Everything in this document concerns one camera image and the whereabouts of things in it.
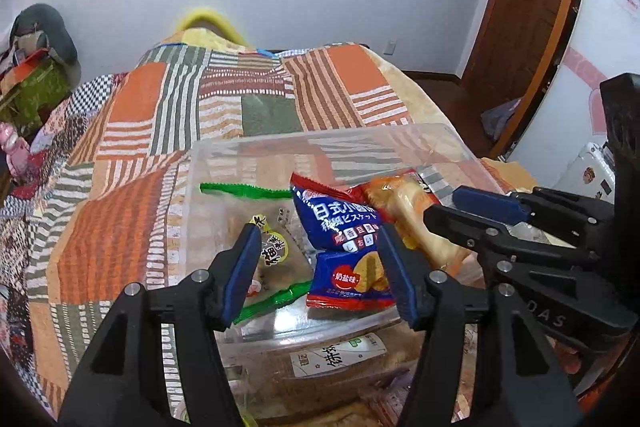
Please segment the pink plush toy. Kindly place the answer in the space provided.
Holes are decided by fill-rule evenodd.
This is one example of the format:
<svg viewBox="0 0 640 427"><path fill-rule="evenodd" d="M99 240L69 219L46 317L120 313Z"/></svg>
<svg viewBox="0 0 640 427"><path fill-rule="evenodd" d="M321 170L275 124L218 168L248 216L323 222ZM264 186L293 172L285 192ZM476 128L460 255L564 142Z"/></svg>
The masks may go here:
<svg viewBox="0 0 640 427"><path fill-rule="evenodd" d="M29 145L21 137L13 124L0 124L1 150L6 154L6 165L14 179L24 176L29 160Z"/></svg>

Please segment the pile of clothes and bags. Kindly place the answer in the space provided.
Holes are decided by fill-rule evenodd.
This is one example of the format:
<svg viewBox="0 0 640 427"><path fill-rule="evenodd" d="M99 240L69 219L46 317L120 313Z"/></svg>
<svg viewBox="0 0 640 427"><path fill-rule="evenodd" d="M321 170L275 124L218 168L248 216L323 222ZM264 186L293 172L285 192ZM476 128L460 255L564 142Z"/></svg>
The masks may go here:
<svg viewBox="0 0 640 427"><path fill-rule="evenodd" d="M22 135L35 134L72 91L78 64L62 15L36 3L17 15L1 39L1 120Z"/></svg>

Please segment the green label snack packet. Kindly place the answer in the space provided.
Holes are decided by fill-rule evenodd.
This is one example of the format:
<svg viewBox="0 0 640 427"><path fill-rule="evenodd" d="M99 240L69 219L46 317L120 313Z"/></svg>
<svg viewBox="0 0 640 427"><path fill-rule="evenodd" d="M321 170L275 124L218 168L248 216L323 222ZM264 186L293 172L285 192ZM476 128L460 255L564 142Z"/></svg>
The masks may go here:
<svg viewBox="0 0 640 427"><path fill-rule="evenodd" d="M349 366L386 355L383 340L373 333L352 337L340 343L311 347L290 354L295 378L333 373Z"/></svg>

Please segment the green-edged clear snack bag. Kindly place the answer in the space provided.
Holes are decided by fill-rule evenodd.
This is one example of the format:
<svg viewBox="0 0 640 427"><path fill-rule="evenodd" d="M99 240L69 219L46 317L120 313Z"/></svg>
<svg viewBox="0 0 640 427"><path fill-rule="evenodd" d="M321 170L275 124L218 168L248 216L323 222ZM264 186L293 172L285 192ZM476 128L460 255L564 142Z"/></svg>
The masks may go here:
<svg viewBox="0 0 640 427"><path fill-rule="evenodd" d="M220 239L234 241L243 225L260 231L262 252L235 323L295 303L309 291L311 247L295 210L292 193L239 183L202 183L214 213L220 216Z"/></svg>

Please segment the white suitcase with stickers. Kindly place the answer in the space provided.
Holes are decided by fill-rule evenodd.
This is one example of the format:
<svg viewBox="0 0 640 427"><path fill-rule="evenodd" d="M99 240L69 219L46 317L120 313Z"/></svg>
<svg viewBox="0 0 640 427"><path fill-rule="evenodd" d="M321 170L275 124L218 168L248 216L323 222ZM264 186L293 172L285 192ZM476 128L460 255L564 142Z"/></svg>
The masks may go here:
<svg viewBox="0 0 640 427"><path fill-rule="evenodd" d="M587 143L555 183L555 190L605 200L615 198L614 158L608 143Z"/></svg>

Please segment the brown wooden door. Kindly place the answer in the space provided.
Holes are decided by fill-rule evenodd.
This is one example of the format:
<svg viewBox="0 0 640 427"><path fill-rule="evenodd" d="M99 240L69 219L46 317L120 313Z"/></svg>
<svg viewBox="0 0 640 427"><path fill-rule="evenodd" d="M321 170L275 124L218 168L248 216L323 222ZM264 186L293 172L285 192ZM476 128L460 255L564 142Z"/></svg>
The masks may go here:
<svg viewBox="0 0 640 427"><path fill-rule="evenodd" d="M462 75L466 99L452 116L478 157L497 158L521 138L559 64L575 0L488 0Z"/></svg>

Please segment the blue biscuit snack bag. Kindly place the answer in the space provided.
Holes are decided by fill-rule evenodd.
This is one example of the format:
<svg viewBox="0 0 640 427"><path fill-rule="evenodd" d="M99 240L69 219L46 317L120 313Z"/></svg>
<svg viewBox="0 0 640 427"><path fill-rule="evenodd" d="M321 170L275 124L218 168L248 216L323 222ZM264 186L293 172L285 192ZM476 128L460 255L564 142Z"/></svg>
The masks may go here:
<svg viewBox="0 0 640 427"><path fill-rule="evenodd" d="M362 183L330 187L298 173L290 178L297 217L317 251L306 296L311 309L378 311L394 304L376 245L385 221L363 197Z"/></svg>

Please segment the orange-label long cake pack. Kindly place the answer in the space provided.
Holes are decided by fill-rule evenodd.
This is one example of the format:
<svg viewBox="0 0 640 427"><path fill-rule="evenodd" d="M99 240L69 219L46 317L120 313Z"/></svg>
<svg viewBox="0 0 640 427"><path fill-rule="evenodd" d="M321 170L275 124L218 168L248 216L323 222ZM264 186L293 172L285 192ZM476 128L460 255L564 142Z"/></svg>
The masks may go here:
<svg viewBox="0 0 640 427"><path fill-rule="evenodd" d="M439 200L414 170L377 176L359 185L363 197L391 223L404 244L424 254L433 269L456 275L470 252L424 225L424 211Z"/></svg>

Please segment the yellow headboard cushion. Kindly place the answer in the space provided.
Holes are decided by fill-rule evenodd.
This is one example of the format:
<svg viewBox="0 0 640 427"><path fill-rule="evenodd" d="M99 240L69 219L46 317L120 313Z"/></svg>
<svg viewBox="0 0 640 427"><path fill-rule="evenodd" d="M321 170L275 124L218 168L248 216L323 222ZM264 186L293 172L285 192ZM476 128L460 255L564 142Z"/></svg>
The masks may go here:
<svg viewBox="0 0 640 427"><path fill-rule="evenodd" d="M225 38L238 46L248 46L244 37L223 15L209 8L196 8L187 12L179 20L176 31L185 31L193 28L206 28L212 30L216 35Z"/></svg>

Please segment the clear plastic storage box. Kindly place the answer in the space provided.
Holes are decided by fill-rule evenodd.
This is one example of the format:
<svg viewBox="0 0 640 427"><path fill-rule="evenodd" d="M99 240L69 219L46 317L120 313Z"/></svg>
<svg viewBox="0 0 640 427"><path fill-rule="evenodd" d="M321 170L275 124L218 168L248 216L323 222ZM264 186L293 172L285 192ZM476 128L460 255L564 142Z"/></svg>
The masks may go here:
<svg viewBox="0 0 640 427"><path fill-rule="evenodd" d="M229 248L244 225L262 257L243 308L221 340L277 348L380 329L397 319L376 257L384 215L371 186L422 188L450 203L497 182L444 124L409 124L203 140L191 153L181 257L188 271Z"/></svg>

